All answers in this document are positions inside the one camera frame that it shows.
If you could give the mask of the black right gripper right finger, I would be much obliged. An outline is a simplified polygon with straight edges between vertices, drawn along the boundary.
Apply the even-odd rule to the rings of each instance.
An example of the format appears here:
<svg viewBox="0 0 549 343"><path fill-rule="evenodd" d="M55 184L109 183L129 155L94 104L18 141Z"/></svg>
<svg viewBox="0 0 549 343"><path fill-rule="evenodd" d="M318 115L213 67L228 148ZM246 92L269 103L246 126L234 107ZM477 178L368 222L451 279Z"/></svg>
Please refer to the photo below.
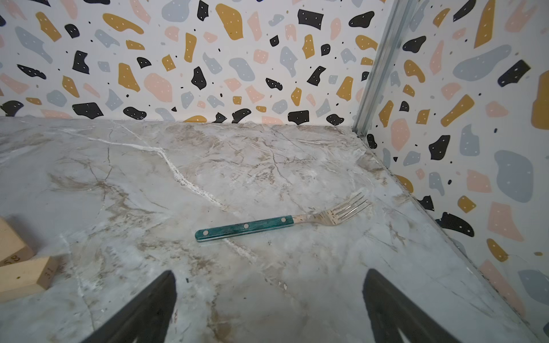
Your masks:
<svg viewBox="0 0 549 343"><path fill-rule="evenodd" d="M363 299L376 342L458 341L377 270L367 271Z"/></svg>

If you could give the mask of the right corner metal post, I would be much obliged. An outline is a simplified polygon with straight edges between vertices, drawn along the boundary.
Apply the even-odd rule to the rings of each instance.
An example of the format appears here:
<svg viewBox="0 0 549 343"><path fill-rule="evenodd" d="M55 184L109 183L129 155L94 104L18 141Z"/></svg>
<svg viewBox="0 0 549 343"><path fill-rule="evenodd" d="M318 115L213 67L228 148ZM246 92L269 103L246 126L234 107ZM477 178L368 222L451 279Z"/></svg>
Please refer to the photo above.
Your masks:
<svg viewBox="0 0 549 343"><path fill-rule="evenodd" d="M379 104L379 96L383 92L385 82L390 74L396 51L400 48L401 37L407 29L417 1L394 1L387 24L378 46L372 71L367 79L365 91L361 99L353 131L365 141L374 112Z"/></svg>

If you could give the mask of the natural wood block marked 58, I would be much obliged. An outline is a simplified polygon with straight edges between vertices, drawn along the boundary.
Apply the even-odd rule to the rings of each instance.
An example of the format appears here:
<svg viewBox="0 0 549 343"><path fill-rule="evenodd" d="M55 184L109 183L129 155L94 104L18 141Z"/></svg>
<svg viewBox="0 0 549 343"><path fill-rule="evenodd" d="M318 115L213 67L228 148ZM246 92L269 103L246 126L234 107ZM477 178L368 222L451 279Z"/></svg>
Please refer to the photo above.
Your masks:
<svg viewBox="0 0 549 343"><path fill-rule="evenodd" d="M0 266L30 260L35 253L4 219L0 219Z"/></svg>

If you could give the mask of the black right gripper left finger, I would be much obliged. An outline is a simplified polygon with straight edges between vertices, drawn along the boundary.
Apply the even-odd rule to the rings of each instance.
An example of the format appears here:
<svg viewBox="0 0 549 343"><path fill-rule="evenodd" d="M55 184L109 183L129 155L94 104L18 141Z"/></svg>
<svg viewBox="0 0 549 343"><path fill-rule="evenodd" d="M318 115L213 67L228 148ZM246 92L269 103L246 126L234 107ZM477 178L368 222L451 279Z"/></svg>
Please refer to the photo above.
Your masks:
<svg viewBox="0 0 549 343"><path fill-rule="evenodd" d="M163 342L176 300L176 278L167 270L84 341Z"/></svg>

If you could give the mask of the natural wood block marked 31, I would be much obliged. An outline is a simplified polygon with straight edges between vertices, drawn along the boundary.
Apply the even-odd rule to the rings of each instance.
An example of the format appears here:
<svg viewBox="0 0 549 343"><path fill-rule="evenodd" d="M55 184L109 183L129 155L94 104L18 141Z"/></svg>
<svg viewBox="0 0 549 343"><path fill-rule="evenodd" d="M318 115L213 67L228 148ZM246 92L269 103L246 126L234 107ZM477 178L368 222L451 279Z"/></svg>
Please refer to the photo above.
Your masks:
<svg viewBox="0 0 549 343"><path fill-rule="evenodd" d="M1 303L48 290L58 266L55 257L41 257L1 267Z"/></svg>

